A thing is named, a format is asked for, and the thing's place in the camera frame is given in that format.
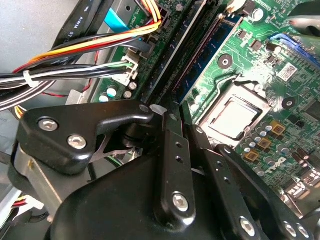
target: green circuit board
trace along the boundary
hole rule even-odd
[[[292,179],[292,176],[299,177],[299,172],[303,170],[291,157],[297,148],[301,147],[309,153],[320,150],[320,124],[318,120],[306,114],[307,109],[314,103],[317,108],[320,71],[308,60],[284,45],[281,45],[280,54],[271,54],[266,50],[268,37],[271,35],[275,33],[297,34],[286,19],[294,7],[303,2],[306,0],[255,0],[256,7],[263,10],[263,18],[253,21],[250,16],[246,17],[224,47],[215,55],[209,68],[196,82],[195,88],[200,93],[201,101],[197,109],[191,111],[193,122],[197,123],[204,111],[216,99],[217,84],[234,74],[242,74],[262,84],[267,94],[266,98],[269,103],[272,103],[272,110],[261,122],[276,121],[284,127],[285,131],[280,137],[271,135],[265,137],[270,141],[270,146],[267,151],[254,149],[258,153],[258,158],[254,163],[246,160],[244,150],[240,146],[236,151],[252,168],[261,167],[265,172],[263,180],[275,189],[285,185]],[[312,40],[313,46],[319,44],[318,39]],[[310,46],[311,40],[304,39],[304,43]],[[232,56],[233,64],[228,69],[221,69],[218,66],[218,59],[225,54]],[[229,82],[226,82],[221,85],[222,93],[228,84]],[[284,109],[282,102],[290,97],[295,99],[295,104],[290,109]],[[190,93],[187,101],[190,103],[193,100]],[[304,126],[301,127],[296,122],[292,122],[294,117],[297,117]],[[277,146],[281,144],[285,144],[289,153],[281,154],[278,151]],[[272,157],[275,162],[282,161],[282,163],[270,170],[270,166],[264,162],[265,157]]]
[[[142,90],[142,86],[146,83],[148,78],[153,72],[158,60],[162,56],[163,51],[169,44],[171,38],[175,34],[175,30],[180,28],[184,12],[189,9],[192,0],[158,0],[157,5],[160,9],[162,16],[162,24],[160,29],[151,34],[152,37],[157,39],[152,53],[146,57],[140,57],[138,76],[136,82],[138,82],[138,88],[133,92],[133,98],[139,95]],[[183,9],[177,10],[177,5],[182,6]],[[132,18],[128,24],[130,29],[138,28],[144,26],[147,23],[147,17],[144,12],[137,6],[134,10]],[[122,57],[127,54],[129,50],[124,47],[118,47],[112,62],[121,61]],[[111,98],[110,101],[116,101],[122,99],[122,95],[126,87],[110,78],[105,78],[100,81],[97,91],[93,97],[93,102],[99,102],[99,96],[104,93],[109,86],[116,86],[118,89],[118,94]]]

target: cpu socket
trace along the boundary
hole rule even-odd
[[[199,126],[214,143],[236,147],[271,110],[263,97],[266,93],[253,89],[251,83],[232,82],[200,120]]]

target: white label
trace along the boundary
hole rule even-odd
[[[278,77],[283,81],[288,82],[288,80],[298,71],[298,69],[288,62],[285,67],[278,73]]]
[[[287,159],[285,157],[280,157],[278,162],[275,163],[274,166],[269,167],[267,171],[265,171],[266,174],[272,174],[277,168],[279,168]]]

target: capacitor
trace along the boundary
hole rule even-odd
[[[259,176],[259,177],[263,177],[265,175],[265,172],[264,170],[259,167],[259,166],[256,166],[253,168],[253,171]]]
[[[196,102],[194,100],[189,101],[189,107],[190,107],[190,110],[193,112],[198,109],[198,105],[196,104]]]
[[[246,144],[249,145],[250,148],[255,148],[257,146],[257,144],[255,143],[255,141],[251,138],[251,137],[248,137],[246,140],[245,140]]]
[[[303,159],[303,160],[308,160],[310,158],[309,154],[303,150],[301,147],[299,147],[296,152],[299,154],[299,156]]]
[[[279,152],[281,152],[283,155],[287,155],[287,154],[290,152],[289,148],[287,148],[287,146],[284,145],[284,144],[279,144],[279,145],[276,147],[276,149],[277,149]]]
[[[251,17],[254,22],[259,22],[264,18],[264,11],[261,8],[257,8],[253,11]]]
[[[263,122],[262,123],[262,127],[263,127],[263,129],[265,129],[267,132],[270,132],[272,129],[273,129],[273,127],[270,125],[270,123],[268,123],[268,122]]]
[[[100,103],[107,103],[109,102],[109,98],[106,92],[101,93],[100,97],[99,97],[99,102]]]
[[[259,143],[261,141],[261,137],[256,132],[252,133],[251,137],[256,143]]]
[[[132,92],[130,91],[125,91],[123,94],[124,99],[130,99],[132,98]]]
[[[267,136],[267,131],[263,129],[262,127],[258,127],[256,129],[256,133],[259,134],[261,137]]]
[[[273,167],[274,165],[276,165],[276,162],[270,156],[265,157],[264,162],[268,164],[270,167]]]
[[[108,87],[106,94],[110,97],[110,98],[114,98],[115,96],[117,96],[117,92],[118,92],[118,88],[115,85],[111,85]]]
[[[241,144],[241,148],[243,149],[243,151],[244,151],[245,153],[250,153],[250,151],[251,151],[251,148],[250,148],[249,145],[246,144],[246,143]]]
[[[266,46],[265,46],[265,49],[268,51],[268,52],[271,52],[273,54],[279,54],[281,53],[282,51],[282,47],[277,45],[277,44],[273,44],[273,43],[268,43]]]
[[[192,90],[192,96],[197,104],[202,101],[202,97],[197,89]]]
[[[128,88],[131,90],[131,91],[135,91],[138,87],[138,84],[134,81],[130,82],[129,85],[128,85]]]
[[[302,165],[305,162],[296,152],[292,153],[291,157],[300,165]]]
[[[177,12],[182,12],[184,10],[184,6],[181,4],[181,3],[178,3],[176,6],[175,6],[175,10]]]

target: yellow wire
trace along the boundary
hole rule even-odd
[[[18,113],[18,107],[17,106],[14,107],[14,112],[15,112],[15,115],[17,116],[17,118],[21,119],[21,116]]]
[[[148,5],[150,11],[151,11],[151,14],[152,14],[152,17],[153,17],[153,21],[155,23],[158,22],[158,17],[157,17],[157,14],[156,14],[156,10],[154,8],[154,6],[152,5],[152,3],[150,2],[150,0],[145,0],[146,4]]]
[[[160,13],[160,11],[159,11],[159,8],[158,8],[155,0],[150,0],[150,1],[151,1],[151,4],[152,4],[152,6],[153,6],[153,8],[154,8],[154,10],[155,10],[155,13],[156,13],[158,19],[161,20],[161,13]]]
[[[84,43],[80,43],[80,44],[77,44],[77,45],[73,45],[73,46],[57,49],[57,50],[54,50],[54,51],[45,52],[45,53],[42,53],[42,54],[39,54],[39,55],[33,57],[29,61],[29,63],[35,62],[35,61],[40,60],[40,59],[45,58],[45,57],[49,57],[49,56],[53,56],[53,55],[57,55],[57,54],[61,54],[61,53],[65,53],[65,52],[81,49],[81,48],[90,47],[90,46],[93,46],[93,45],[96,45],[96,44],[107,44],[107,43],[113,42],[113,41],[134,38],[134,37],[138,37],[138,36],[141,36],[141,35],[147,35],[147,34],[153,33],[154,31],[158,30],[160,24],[161,24],[161,22],[157,22],[156,24],[153,24],[153,25],[150,25],[150,26],[143,26],[141,28],[130,30],[130,31],[127,31],[127,32],[122,33],[122,34],[103,37],[103,38],[100,38],[100,39],[97,39],[97,40],[93,40],[93,41],[90,41],[90,42],[84,42]]]

